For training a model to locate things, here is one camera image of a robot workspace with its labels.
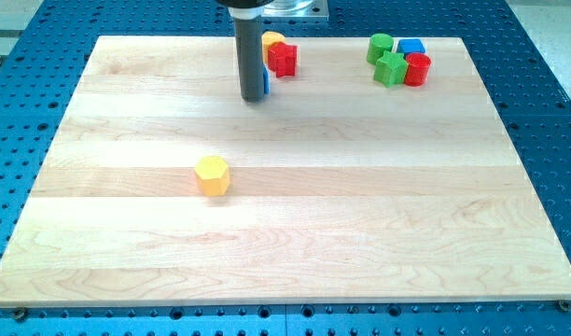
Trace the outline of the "black robot arm end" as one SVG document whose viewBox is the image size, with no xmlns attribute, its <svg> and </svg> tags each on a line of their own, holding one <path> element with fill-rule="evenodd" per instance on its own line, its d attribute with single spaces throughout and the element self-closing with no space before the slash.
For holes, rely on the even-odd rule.
<svg viewBox="0 0 571 336">
<path fill-rule="evenodd" d="M 216 0 L 219 4 L 225 7 L 249 9 L 264 7 L 271 3 L 273 0 Z"/>
</svg>

